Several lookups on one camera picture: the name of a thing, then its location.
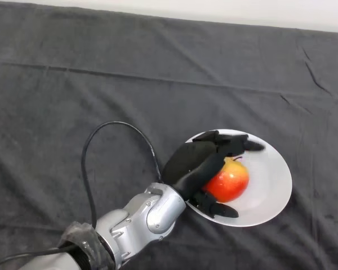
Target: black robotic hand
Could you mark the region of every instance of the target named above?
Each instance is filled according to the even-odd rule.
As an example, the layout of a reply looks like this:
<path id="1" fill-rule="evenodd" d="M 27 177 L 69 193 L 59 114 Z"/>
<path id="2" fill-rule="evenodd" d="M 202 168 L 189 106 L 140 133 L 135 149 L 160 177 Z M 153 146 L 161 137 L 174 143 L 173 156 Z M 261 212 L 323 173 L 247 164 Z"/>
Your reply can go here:
<path id="1" fill-rule="evenodd" d="M 164 167 L 162 181 L 172 186 L 185 201 L 210 217 L 238 217 L 238 212 L 202 188 L 221 170 L 226 157 L 245 151 L 261 151 L 264 146 L 248 140 L 248 135 L 224 135 L 218 130 L 204 132 L 193 142 L 183 144 Z"/>

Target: wire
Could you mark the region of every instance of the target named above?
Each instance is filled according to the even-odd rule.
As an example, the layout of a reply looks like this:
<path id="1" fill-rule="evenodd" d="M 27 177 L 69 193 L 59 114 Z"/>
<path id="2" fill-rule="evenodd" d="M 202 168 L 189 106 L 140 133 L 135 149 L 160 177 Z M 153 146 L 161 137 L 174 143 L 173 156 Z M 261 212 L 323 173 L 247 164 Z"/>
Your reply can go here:
<path id="1" fill-rule="evenodd" d="M 63 252 L 69 252 L 73 250 L 75 247 L 76 247 L 75 245 L 70 245 L 67 247 L 55 248 L 55 249 L 45 250 L 45 251 L 18 253 L 18 254 L 10 255 L 10 256 L 0 259 L 0 265 L 7 263 L 11 260 L 16 260 L 16 259 L 23 259 L 23 258 L 28 258 L 28 257 L 36 257 L 36 256 L 44 256 L 44 255 L 52 255 L 52 254 L 58 254 L 58 253 L 63 253 Z"/>
<path id="2" fill-rule="evenodd" d="M 87 197 L 88 197 L 88 200 L 89 200 L 90 211 L 91 211 L 91 221 L 92 221 L 93 228 L 96 227 L 97 217 L 96 217 L 96 208 L 95 208 L 94 198 L 93 198 L 92 193 L 91 193 L 90 184 L 89 184 L 88 175 L 87 175 L 87 170 L 86 170 L 86 162 L 85 162 L 86 161 L 86 152 L 88 150 L 89 144 L 90 144 L 91 140 L 93 139 L 94 135 L 101 128 L 106 127 L 107 125 L 111 125 L 111 124 L 125 125 L 127 127 L 134 129 L 135 131 L 137 131 L 142 136 L 142 138 L 148 144 L 148 146 L 149 146 L 149 148 L 152 152 L 152 156 L 153 156 L 153 160 L 154 160 L 154 164 L 155 164 L 155 169 L 156 169 L 156 172 L 157 172 L 157 175 L 158 175 L 158 180 L 159 180 L 159 182 L 161 182 L 161 174 L 160 174 L 160 170 L 159 170 L 159 164 L 158 164 L 157 156 L 155 154 L 155 151 L 154 151 L 152 144 L 150 143 L 149 139 L 143 134 L 143 132 L 141 132 L 139 129 L 137 129 L 133 125 L 128 124 L 126 122 L 121 122 L 121 121 L 109 121 L 109 122 L 105 122 L 105 123 L 98 125 L 91 132 L 88 139 L 86 139 L 84 146 L 83 146 L 83 151 L 81 153 L 81 172 L 82 172 L 82 177 L 83 177 L 83 182 L 84 182 L 86 194 L 87 194 Z M 45 255 L 52 255 L 52 254 L 69 252 L 69 251 L 71 251 L 75 248 L 76 248 L 75 245 L 70 245 L 70 246 L 66 246 L 66 247 L 54 248 L 54 249 L 45 250 L 45 251 L 18 253 L 18 254 L 10 255 L 10 256 L 7 256 L 7 257 L 0 259 L 0 265 L 7 263 L 11 260 L 15 260 L 15 259 L 23 259 L 23 258 L 28 258 L 28 257 L 45 256 Z"/>
<path id="3" fill-rule="evenodd" d="M 109 122 L 105 122 L 102 123 L 100 125 L 98 125 L 89 135 L 88 139 L 86 139 L 86 142 L 84 143 L 83 146 L 83 151 L 81 154 L 81 173 L 83 175 L 83 181 L 84 181 L 84 185 L 85 185 L 85 189 L 87 191 L 87 195 L 88 195 L 88 199 L 89 199 L 89 205 L 90 205 L 90 209 L 91 209 L 91 220 L 92 220 L 92 226 L 93 228 L 96 227 L 96 222 L 97 222 L 97 218 L 96 218 L 96 209 L 95 209 L 95 203 L 94 203 L 94 199 L 92 197 L 92 193 L 90 190 L 90 185 L 89 185 L 89 181 L 88 181 L 88 174 L 86 171 L 86 152 L 88 150 L 89 144 L 91 142 L 91 140 L 93 139 L 94 135 L 101 130 L 103 127 L 106 127 L 107 125 L 112 125 L 112 124 L 119 124 L 119 125 L 125 125 L 127 127 L 130 127 L 132 129 L 134 129 L 135 131 L 137 131 L 142 138 L 145 140 L 145 142 L 148 144 L 151 152 L 152 152 L 152 156 L 154 159 L 154 163 L 155 163 L 155 169 L 157 171 L 158 174 L 158 180 L 161 181 L 161 174 L 160 174 L 160 170 L 159 170 L 159 164 L 158 164 L 158 159 L 157 156 L 155 154 L 154 148 L 152 146 L 152 144 L 150 143 L 149 139 L 143 134 L 143 132 L 141 132 L 140 130 L 138 130 L 136 127 L 134 127 L 131 124 L 128 124 L 126 122 L 121 122 L 121 121 L 109 121 Z"/>

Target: silver robotic arm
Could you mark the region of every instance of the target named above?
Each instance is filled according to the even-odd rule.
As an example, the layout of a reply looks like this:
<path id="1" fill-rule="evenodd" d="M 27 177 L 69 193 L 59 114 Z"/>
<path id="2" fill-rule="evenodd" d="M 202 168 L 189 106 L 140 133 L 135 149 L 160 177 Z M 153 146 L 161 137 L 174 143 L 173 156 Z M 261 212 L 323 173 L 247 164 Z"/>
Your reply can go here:
<path id="1" fill-rule="evenodd" d="M 96 232 L 119 269 L 148 243 L 160 241 L 173 230 L 184 211 L 183 198 L 171 187 L 152 183 L 123 208 L 111 211 L 98 220 Z M 84 270 L 68 253 L 39 256 L 20 270 Z"/>

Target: red apple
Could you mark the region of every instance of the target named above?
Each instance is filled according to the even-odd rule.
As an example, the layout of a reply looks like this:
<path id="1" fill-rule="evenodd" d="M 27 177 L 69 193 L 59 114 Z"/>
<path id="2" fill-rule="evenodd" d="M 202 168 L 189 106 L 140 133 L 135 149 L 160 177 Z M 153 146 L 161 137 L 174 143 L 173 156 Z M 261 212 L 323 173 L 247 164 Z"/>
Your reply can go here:
<path id="1" fill-rule="evenodd" d="M 225 165 L 216 176 L 204 187 L 219 202 L 226 203 L 243 194 L 249 182 L 247 168 L 240 162 L 229 157 L 225 158 Z"/>

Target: white wall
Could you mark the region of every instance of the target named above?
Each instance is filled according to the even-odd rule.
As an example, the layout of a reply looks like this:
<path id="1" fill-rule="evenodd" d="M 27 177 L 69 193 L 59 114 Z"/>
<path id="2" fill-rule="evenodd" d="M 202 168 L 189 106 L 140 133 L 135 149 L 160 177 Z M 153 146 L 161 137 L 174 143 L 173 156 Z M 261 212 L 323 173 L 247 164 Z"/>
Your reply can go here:
<path id="1" fill-rule="evenodd" d="M 11 0 L 10 2 L 338 32 L 338 0 Z"/>

